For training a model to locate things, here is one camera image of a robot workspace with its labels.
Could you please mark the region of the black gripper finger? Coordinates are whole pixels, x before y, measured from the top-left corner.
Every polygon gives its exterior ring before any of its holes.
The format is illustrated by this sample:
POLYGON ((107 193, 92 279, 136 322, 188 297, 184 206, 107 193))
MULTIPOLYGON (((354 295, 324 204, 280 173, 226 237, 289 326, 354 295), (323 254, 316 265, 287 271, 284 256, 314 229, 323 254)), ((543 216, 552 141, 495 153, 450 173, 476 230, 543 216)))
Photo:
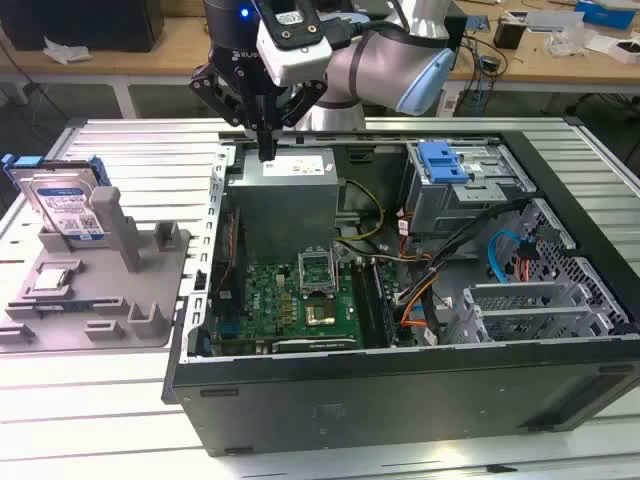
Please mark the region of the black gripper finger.
POLYGON ((258 96, 250 88, 246 67, 232 67, 227 81, 212 64, 202 65, 193 72, 189 87, 228 124, 242 126, 247 134, 252 134, 259 159, 269 160, 269 127, 258 96))
POLYGON ((282 105, 277 103, 268 109, 268 160, 274 160, 277 151, 276 131, 283 127, 294 127, 304 115, 320 100, 328 87, 327 81, 312 80, 305 82, 297 92, 282 105))

